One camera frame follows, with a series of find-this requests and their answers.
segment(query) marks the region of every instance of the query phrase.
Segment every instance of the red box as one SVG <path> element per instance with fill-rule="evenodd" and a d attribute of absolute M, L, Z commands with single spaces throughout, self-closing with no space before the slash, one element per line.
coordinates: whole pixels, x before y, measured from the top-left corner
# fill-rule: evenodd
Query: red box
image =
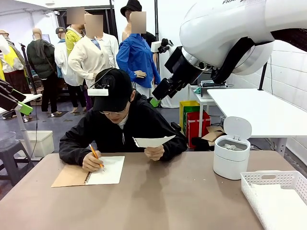
<path fill-rule="evenodd" d="M 211 119 L 206 112 L 202 114 L 202 131 L 201 136 L 207 135 L 209 132 L 206 127 L 211 125 Z M 192 138 L 198 137 L 200 127 L 200 113 L 199 112 L 191 112 L 187 113 L 187 138 L 189 140 L 189 148 L 195 148 L 192 145 Z"/>

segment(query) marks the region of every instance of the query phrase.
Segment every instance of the camera mounted on cap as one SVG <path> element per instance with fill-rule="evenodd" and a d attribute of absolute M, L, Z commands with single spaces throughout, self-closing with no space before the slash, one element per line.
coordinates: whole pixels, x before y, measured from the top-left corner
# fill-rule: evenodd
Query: camera mounted on cap
<path fill-rule="evenodd" d="M 87 94 L 89 96 L 92 97 L 109 96 L 109 90 L 111 90 L 114 87 L 114 78 L 110 77 L 103 79 L 103 77 L 113 69 L 116 68 L 109 69 L 104 75 L 102 75 L 98 80 L 96 80 L 93 85 L 90 86 L 90 88 L 87 90 Z"/>

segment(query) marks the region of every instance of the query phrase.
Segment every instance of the notebook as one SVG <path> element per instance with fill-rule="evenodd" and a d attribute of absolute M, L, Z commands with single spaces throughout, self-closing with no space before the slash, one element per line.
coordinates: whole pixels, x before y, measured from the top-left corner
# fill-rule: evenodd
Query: notebook
<path fill-rule="evenodd" d="M 139 148 L 157 148 L 160 145 L 168 142 L 169 140 L 173 139 L 175 135 L 171 137 L 164 137 L 164 138 L 133 138 L 135 144 Z"/>
<path fill-rule="evenodd" d="M 96 172 L 86 172 L 78 165 L 65 165 L 51 187 L 119 184 L 125 157 L 101 157 L 99 159 L 104 162 L 104 167 Z"/>

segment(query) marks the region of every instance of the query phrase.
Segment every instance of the white plastic basket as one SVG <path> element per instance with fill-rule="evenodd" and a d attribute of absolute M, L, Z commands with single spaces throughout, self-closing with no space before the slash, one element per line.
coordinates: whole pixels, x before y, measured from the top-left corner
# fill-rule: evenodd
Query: white plastic basket
<path fill-rule="evenodd" d="M 257 194 L 250 184 L 279 184 L 283 189 L 294 189 L 307 205 L 307 179 L 298 171 L 256 171 L 241 173 L 241 189 L 265 230 L 275 230 L 270 214 L 257 202 Z"/>

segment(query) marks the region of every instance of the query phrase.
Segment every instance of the mannequin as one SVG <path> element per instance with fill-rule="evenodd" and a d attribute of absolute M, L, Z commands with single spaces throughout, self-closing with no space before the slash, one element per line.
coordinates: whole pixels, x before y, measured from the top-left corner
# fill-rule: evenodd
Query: mannequin
<path fill-rule="evenodd" d="M 108 54 L 110 66 L 112 68 L 118 68 L 118 64 L 116 62 L 116 56 L 118 54 L 118 40 L 115 36 L 103 33 L 103 36 L 97 36 L 95 39 L 103 46 Z"/>
<path fill-rule="evenodd" d="M 42 112 L 48 112 L 50 100 L 51 117 L 61 112 L 57 109 L 57 65 L 54 60 L 54 46 L 42 39 L 42 31 L 34 28 L 32 41 L 27 47 L 27 56 L 32 69 L 38 74 L 44 86 Z"/>
<path fill-rule="evenodd" d="M 142 6 L 137 0 L 132 0 L 132 1 L 129 0 L 127 6 L 120 9 L 120 12 L 127 19 L 127 22 L 128 22 L 127 26 L 125 27 L 122 33 L 122 37 L 121 37 L 122 42 L 126 40 L 132 33 L 130 15 L 134 11 L 139 11 L 139 12 L 142 11 Z M 151 43 L 156 42 L 155 36 L 151 34 L 150 32 L 143 33 L 141 34 L 141 36 L 146 40 L 150 48 L 151 48 Z M 155 65 L 157 65 L 157 54 L 156 53 L 153 54 L 153 60 L 154 60 Z"/>
<path fill-rule="evenodd" d="M 84 37 L 83 30 L 84 24 L 72 24 L 67 27 L 67 32 L 65 34 L 67 54 L 70 55 L 75 44 Z"/>
<path fill-rule="evenodd" d="M 56 29 L 56 33 L 60 41 L 55 45 L 54 58 L 58 67 L 58 76 L 60 74 L 67 84 L 68 93 L 70 95 L 71 103 L 73 106 L 71 114 L 78 111 L 78 99 L 80 101 L 81 107 L 83 108 L 83 111 L 86 111 L 85 96 L 81 91 L 80 86 L 80 84 L 83 82 L 83 79 L 75 76 L 72 69 L 68 66 L 68 55 L 65 43 L 66 30 L 63 27 L 58 27 Z"/>
<path fill-rule="evenodd" d="M 131 15 L 131 11 L 130 10 L 126 10 L 125 11 L 125 17 L 127 19 L 127 26 L 125 27 L 122 37 L 121 37 L 121 41 L 125 41 L 126 38 L 128 38 L 130 36 L 130 34 L 132 33 L 132 26 L 131 26 L 131 21 L 130 21 L 130 15 Z"/>
<path fill-rule="evenodd" d="M 9 33 L 5 30 L 0 30 L 0 35 L 5 39 L 0 44 L 0 50 L 7 50 L 8 52 L 2 53 L 0 51 L 1 71 L 3 71 L 4 80 L 7 81 L 15 90 L 21 93 L 30 94 L 29 84 L 26 79 L 26 66 L 25 60 L 20 52 L 15 47 L 14 43 L 9 38 Z M 32 119 L 31 116 L 26 116 L 24 122 Z"/>
<path fill-rule="evenodd" d="M 132 12 L 130 21 L 133 32 L 146 32 L 142 12 Z M 129 74 L 133 87 L 150 100 L 154 84 L 159 84 L 161 79 L 151 49 L 141 34 L 131 34 L 120 44 L 117 63 L 120 69 Z"/>
<path fill-rule="evenodd" d="M 86 36 L 76 43 L 68 57 L 69 67 L 85 79 L 88 88 L 99 72 L 110 67 L 107 50 L 95 40 L 95 36 L 103 36 L 102 19 L 102 15 L 85 15 Z"/>

